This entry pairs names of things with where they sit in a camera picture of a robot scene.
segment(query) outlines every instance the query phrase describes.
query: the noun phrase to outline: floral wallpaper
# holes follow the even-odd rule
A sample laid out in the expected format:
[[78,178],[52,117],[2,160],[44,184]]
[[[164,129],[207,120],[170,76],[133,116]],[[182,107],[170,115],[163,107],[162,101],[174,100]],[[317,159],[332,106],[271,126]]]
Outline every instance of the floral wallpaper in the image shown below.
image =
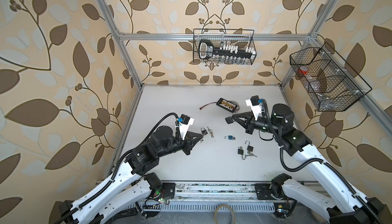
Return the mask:
[[225,65],[193,60],[192,44],[181,41],[126,41],[140,80],[145,84],[279,84],[290,66],[297,41],[255,41],[252,65]]
[[326,0],[106,0],[125,33],[184,33],[186,28],[308,33]]
[[[320,40],[330,43],[372,86],[368,95],[390,115],[391,29],[392,0],[339,0],[319,35]],[[379,198],[390,209],[392,139],[372,116],[360,103],[345,112],[316,112],[295,77],[285,92],[305,134],[321,153],[351,183],[368,196]]]
[[52,224],[103,178],[136,88],[95,0],[0,5],[0,222]]

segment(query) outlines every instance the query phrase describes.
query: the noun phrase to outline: gray floor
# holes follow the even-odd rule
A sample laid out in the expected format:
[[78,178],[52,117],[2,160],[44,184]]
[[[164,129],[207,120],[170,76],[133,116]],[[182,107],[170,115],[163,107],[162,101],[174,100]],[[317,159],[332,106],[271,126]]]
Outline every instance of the gray floor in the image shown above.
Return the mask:
[[[230,212],[218,213],[219,224],[230,224]],[[236,224],[320,224],[304,206],[297,206],[287,220],[278,220],[273,214],[236,213]],[[144,219],[140,214],[117,219],[112,224],[215,224],[213,212],[162,212]]]

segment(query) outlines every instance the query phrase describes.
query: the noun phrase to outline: black wire basket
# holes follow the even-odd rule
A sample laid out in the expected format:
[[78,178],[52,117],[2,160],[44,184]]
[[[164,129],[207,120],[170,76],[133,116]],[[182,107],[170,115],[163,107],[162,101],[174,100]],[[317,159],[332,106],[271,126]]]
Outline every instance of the black wire basket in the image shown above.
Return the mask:
[[194,29],[193,62],[252,65],[256,58],[254,30]]
[[[344,68],[335,63],[332,54],[344,61]],[[345,111],[372,90],[328,43],[291,54],[290,65],[318,111]]]

